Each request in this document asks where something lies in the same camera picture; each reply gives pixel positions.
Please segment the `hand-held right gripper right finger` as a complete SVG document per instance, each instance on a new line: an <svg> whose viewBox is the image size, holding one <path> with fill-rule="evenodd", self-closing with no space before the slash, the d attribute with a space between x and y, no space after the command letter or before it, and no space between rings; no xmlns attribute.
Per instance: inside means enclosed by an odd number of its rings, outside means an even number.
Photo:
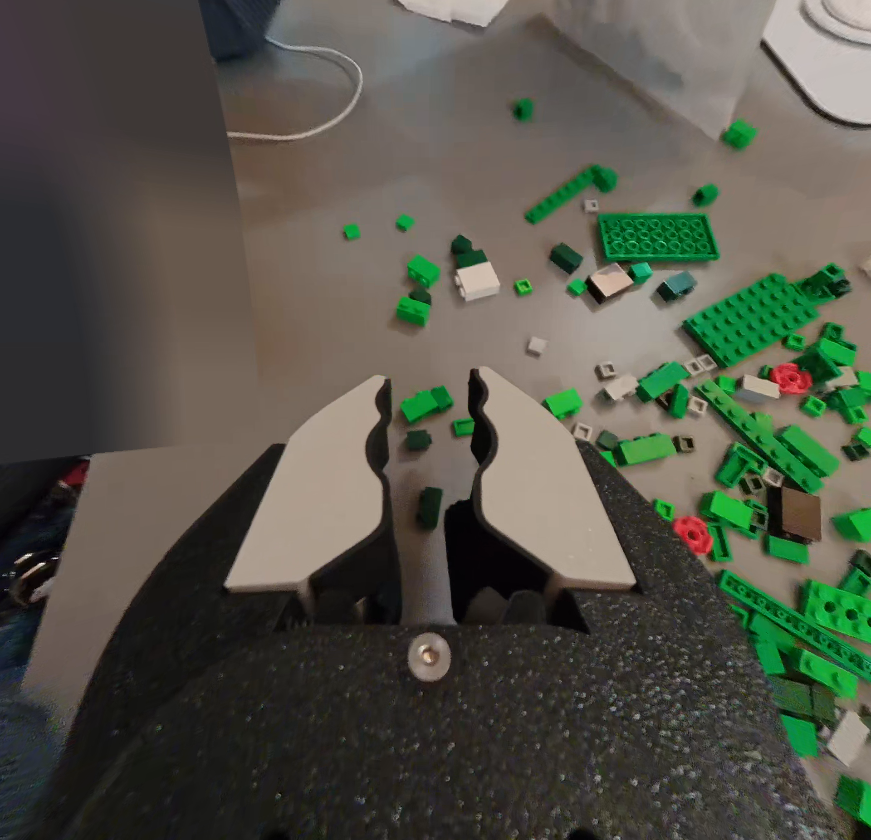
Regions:
<svg viewBox="0 0 871 840"><path fill-rule="evenodd" d="M585 626L576 591L632 591L637 578L577 441L491 368L468 382L477 468L444 514L454 620Z"/></svg>

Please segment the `white brick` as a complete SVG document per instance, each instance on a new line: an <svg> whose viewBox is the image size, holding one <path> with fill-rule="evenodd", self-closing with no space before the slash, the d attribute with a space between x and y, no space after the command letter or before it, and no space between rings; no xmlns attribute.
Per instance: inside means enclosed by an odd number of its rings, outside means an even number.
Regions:
<svg viewBox="0 0 871 840"><path fill-rule="evenodd" d="M466 303L492 297L501 290L499 279L490 262L457 269L454 281L460 297Z"/></svg>

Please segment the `green studded plate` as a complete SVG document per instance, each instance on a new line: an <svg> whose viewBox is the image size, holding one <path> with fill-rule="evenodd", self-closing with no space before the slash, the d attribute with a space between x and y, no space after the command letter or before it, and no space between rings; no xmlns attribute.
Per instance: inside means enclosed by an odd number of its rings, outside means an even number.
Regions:
<svg viewBox="0 0 871 840"><path fill-rule="evenodd" d="M777 344L817 319L817 302L798 283L771 273L714 302L681 323L681 329L729 368Z"/></svg>

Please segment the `green rectangular plate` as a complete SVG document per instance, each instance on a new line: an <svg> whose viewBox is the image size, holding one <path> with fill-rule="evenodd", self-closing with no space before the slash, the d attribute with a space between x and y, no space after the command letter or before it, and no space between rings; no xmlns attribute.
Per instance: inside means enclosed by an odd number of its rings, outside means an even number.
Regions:
<svg viewBox="0 0 871 840"><path fill-rule="evenodd" d="M608 263L701 263L720 259L704 213L604 213L597 215Z"/></svg>

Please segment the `green bracket piece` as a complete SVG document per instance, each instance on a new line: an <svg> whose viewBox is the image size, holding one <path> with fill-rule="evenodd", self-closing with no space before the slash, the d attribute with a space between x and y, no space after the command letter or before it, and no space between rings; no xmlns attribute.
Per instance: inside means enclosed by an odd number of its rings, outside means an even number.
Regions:
<svg viewBox="0 0 871 840"><path fill-rule="evenodd" d="M811 305L821 305L842 298L853 290L843 268L830 263L796 284L802 298Z"/></svg>

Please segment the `brown printed brick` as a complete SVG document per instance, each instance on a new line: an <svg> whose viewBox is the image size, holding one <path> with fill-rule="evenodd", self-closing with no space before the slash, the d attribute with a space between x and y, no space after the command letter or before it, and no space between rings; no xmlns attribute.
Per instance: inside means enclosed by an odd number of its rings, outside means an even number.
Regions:
<svg viewBox="0 0 871 840"><path fill-rule="evenodd" d="M820 499L787 486L768 487L768 532L792 542L810 544L822 539Z"/></svg>

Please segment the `heap of green toy bricks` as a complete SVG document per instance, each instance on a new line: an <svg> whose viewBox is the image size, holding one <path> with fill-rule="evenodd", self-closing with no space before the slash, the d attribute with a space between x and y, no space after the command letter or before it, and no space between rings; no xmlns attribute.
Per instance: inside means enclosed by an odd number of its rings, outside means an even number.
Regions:
<svg viewBox="0 0 871 840"><path fill-rule="evenodd" d="M723 387L727 377L691 377L687 360L646 372L628 399L664 402L669 420L683 420L695 385L713 380L824 482L822 454L806 458ZM698 509L720 562L730 559L723 530L778 538L769 486L804 492L731 431L725 474ZM604 430L577 446L637 585L576 591L585 626L451 628L445 689L416 698L424 726L454 745L444 761L457 765L435 768L460 795L449 836L467 802L470 834L483 838L841 838L844 819L820 803L800 760L826 744L837 701L854 698L834 691L860 678L725 594L707 555L673 531L673 507L626 480L691 454L693 437Z"/></svg>

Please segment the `keys on carabiner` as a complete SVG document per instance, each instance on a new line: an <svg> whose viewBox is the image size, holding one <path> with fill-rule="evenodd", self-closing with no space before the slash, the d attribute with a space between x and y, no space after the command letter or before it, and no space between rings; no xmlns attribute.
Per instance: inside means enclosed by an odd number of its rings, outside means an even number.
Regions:
<svg viewBox="0 0 871 840"><path fill-rule="evenodd" d="M2 608L38 606L50 595L60 550L27 552L2 573Z"/></svg>

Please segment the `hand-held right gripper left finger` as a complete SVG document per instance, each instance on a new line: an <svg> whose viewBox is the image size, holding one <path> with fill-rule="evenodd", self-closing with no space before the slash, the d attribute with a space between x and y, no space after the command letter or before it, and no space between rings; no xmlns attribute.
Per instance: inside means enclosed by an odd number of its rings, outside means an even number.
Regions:
<svg viewBox="0 0 871 840"><path fill-rule="evenodd" d="M391 382L374 375L298 427L224 581L228 593L295 594L313 611L326 593L401 621L401 570L389 483Z"/></svg>

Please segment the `thin green plate with holes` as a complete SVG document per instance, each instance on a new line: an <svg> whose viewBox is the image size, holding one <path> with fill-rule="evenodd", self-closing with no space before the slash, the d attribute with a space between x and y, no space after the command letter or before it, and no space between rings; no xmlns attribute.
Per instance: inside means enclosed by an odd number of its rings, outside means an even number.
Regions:
<svg viewBox="0 0 871 840"><path fill-rule="evenodd" d="M870 682L870 658L837 635L806 619L797 611L753 586L749 581L726 570L715 576L719 588L793 637L806 643L836 664Z"/></svg>

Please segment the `white printed paper bag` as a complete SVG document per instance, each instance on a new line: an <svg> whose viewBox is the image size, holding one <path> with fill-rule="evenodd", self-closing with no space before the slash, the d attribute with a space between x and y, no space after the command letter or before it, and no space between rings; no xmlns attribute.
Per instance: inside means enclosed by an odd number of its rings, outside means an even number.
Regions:
<svg viewBox="0 0 871 840"><path fill-rule="evenodd" d="M744 93L776 0L550 0L552 25L717 140Z"/></svg>

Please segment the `white metal stand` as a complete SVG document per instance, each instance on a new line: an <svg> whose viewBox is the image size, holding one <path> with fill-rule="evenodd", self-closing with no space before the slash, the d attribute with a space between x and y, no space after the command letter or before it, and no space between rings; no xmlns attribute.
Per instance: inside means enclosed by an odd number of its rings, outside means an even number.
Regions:
<svg viewBox="0 0 871 840"><path fill-rule="evenodd" d="M870 0L776 0L761 46L818 114L870 127Z"/></svg>

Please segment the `long green plate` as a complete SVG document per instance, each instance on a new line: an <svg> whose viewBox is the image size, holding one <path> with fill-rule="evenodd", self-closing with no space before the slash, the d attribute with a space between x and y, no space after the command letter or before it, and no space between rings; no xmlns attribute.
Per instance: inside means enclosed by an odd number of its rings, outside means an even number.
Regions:
<svg viewBox="0 0 871 840"><path fill-rule="evenodd" d="M705 380L695 385L694 391L732 427L745 445L753 449L794 487L809 494L818 493L823 488L824 482L820 476L805 466L796 455L790 453L774 436L772 430L759 423L717 383L713 380Z"/></svg>
<svg viewBox="0 0 871 840"><path fill-rule="evenodd" d="M594 164L564 181L558 188L524 212L525 222L530 225L541 223L593 184L600 171L601 167Z"/></svg>

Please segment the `red round piece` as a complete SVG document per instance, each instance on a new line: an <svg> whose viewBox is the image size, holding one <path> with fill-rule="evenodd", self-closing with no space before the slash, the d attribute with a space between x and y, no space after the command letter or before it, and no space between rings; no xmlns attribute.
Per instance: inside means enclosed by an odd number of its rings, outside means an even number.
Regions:
<svg viewBox="0 0 871 840"><path fill-rule="evenodd" d="M694 555L706 556L713 550L713 535L703 519L683 516L673 520L672 529Z"/></svg>
<svg viewBox="0 0 871 840"><path fill-rule="evenodd" d="M772 367L768 379L775 384L781 396L803 396L813 386L812 375L794 363Z"/></svg>

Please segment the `grey desk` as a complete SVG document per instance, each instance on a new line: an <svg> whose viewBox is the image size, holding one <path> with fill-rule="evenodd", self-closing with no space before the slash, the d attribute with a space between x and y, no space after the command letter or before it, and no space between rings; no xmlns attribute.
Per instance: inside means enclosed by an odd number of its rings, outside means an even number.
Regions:
<svg viewBox="0 0 871 840"><path fill-rule="evenodd" d="M360 110L332 137L284 150L234 151L266 427L244 451L158 450L95 457L44 617L30 678L47 680L73 600L110 593L108 621L73 668L96 668L108 630L131 609L83 702L64 774L64 814L48 838L483 838L450 809L460 795L435 771L454 747L426 728L416 698L444 690L454 624L441 530L414 524L427 481L448 505L475 465L468 440L435 420L426 454L400 451L398 413L387 474L409 626L301 626L267 632L254 606L283 596L220 596L217 568L254 515L281 443L322 405L371 374L400 398L445 382L465 411L470 370L489 366L542 399L577 386L596 429L647 432L656 405L597 399L593 365L646 370L691 345L692 312L764 272L802 278L828 261L854 290L827 317L847 323L869 359L869 132L809 113L761 54L746 114L760 137L744 152L669 121L515 0L483 35L402 15L385 0L286 0L282 30L311 30L362 59ZM511 105L535 101L529 122ZM524 212L594 164L614 169L610 193L591 184L538 225ZM710 206L691 196L719 187ZM585 214L585 199L599 202ZM707 214L720 259L608 263L597 215ZM416 219L403 233L399 214ZM361 237L346 241L343 226ZM459 268L492 263L498 294L464 302ZM621 265L634 286L598 305L586 279ZM527 355L530 337L544 353ZM698 451L629 469L646 500L682 508L712 485L727 432L708 416L689 428Z"/></svg>

